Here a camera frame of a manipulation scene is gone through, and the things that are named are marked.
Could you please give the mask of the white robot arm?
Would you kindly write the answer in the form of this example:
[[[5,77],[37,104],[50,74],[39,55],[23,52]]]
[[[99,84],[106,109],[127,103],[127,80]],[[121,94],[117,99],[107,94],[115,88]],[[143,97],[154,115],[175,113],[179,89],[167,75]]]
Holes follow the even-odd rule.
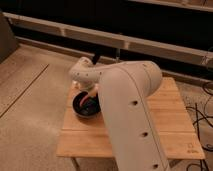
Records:
[[[170,171],[147,97],[159,89],[162,72],[152,61],[94,66],[82,57],[69,70],[83,89],[98,86],[99,104],[119,171]]]

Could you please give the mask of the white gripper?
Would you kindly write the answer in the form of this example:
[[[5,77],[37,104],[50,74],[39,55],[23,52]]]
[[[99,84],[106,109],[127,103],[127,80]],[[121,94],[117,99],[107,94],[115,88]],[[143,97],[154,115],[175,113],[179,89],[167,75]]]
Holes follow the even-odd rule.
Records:
[[[72,82],[72,95],[77,96],[81,92],[87,92],[89,96],[94,97],[97,94],[98,85],[93,82]]]

